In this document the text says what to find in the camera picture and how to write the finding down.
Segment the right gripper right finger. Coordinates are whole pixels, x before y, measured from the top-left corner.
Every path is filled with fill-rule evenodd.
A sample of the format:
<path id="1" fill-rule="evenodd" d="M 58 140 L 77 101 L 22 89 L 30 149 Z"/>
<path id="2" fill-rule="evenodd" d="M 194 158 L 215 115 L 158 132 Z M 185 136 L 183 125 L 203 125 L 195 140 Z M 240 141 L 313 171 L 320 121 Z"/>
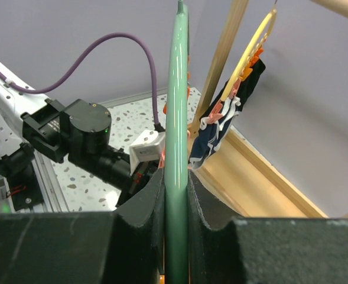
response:
<path id="1" fill-rule="evenodd" d="M 348 283 L 348 219 L 247 218 L 188 174 L 191 283 Z"/>

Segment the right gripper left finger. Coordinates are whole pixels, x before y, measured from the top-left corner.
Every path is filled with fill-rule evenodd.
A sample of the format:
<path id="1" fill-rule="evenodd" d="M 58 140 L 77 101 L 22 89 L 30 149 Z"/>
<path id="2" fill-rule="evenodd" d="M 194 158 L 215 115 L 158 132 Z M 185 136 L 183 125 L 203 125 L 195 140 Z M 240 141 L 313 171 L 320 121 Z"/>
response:
<path id="1" fill-rule="evenodd" d="M 0 283 L 157 283 L 164 172 L 114 211 L 0 214 Z"/>

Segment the green clip hanger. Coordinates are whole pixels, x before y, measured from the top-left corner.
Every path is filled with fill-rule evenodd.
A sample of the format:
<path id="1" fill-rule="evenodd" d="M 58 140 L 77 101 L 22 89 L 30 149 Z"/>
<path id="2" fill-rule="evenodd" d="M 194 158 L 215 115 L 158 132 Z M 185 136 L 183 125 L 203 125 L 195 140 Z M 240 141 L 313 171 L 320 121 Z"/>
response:
<path id="1" fill-rule="evenodd" d="M 177 1 L 170 48 L 165 126 L 166 283 L 188 283 L 187 66 L 188 8 Z"/>

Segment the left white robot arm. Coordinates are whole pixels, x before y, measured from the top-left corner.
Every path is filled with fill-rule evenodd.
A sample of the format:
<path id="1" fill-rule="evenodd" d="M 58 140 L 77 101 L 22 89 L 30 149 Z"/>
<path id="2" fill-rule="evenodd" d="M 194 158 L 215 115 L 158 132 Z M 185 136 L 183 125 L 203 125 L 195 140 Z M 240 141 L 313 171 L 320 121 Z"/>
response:
<path id="1" fill-rule="evenodd" d="M 19 91 L 19 77 L 0 62 L 0 175 L 15 211 L 44 203 L 33 160 L 36 153 L 75 166 L 119 191 L 132 187 L 129 156 L 109 145 L 112 119 L 102 105 L 78 99 L 68 106 L 33 89 Z"/>

